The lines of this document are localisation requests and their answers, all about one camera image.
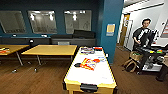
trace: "poster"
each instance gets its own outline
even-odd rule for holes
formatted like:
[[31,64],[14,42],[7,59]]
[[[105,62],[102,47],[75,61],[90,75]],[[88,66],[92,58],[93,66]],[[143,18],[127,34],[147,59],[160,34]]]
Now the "poster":
[[115,24],[108,24],[107,25],[106,36],[113,36],[114,35],[114,30],[115,30]]

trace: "floor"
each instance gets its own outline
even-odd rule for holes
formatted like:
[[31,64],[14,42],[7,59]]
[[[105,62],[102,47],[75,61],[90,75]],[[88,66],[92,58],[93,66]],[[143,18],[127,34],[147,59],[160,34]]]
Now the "floor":
[[[124,71],[121,66],[129,57],[129,51],[116,48],[114,63],[111,66],[118,85],[117,94],[168,94],[168,75],[164,82],[155,80],[157,72],[144,72],[142,75]],[[43,60],[38,72],[34,68],[38,65],[35,57],[27,60],[24,57],[24,66],[19,66],[17,59],[8,57],[0,64],[0,94],[67,94],[62,88],[62,82],[71,64],[70,60]]]

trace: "man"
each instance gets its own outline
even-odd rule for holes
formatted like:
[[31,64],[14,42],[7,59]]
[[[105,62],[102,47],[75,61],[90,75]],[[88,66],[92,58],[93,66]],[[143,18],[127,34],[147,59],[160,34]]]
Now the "man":
[[147,27],[149,26],[150,22],[151,22],[150,19],[144,19],[142,21],[142,27],[138,28],[133,33],[133,39],[134,39],[133,51],[136,51],[137,47],[146,46],[146,42],[150,32],[150,29]]

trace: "ceiling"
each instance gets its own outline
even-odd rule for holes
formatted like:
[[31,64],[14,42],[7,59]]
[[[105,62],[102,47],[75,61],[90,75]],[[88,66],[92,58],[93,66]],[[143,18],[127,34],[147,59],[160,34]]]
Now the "ceiling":
[[149,0],[124,0],[124,7],[127,7],[129,5],[132,5],[141,1],[149,1]]

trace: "box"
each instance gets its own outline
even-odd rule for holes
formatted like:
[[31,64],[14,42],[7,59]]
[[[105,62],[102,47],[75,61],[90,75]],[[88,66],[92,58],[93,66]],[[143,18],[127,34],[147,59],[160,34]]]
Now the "box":
[[143,56],[143,55],[139,54],[139,53],[136,52],[136,51],[132,51],[132,52],[130,53],[130,57],[131,57],[132,59],[136,60],[136,61],[141,60],[142,56]]

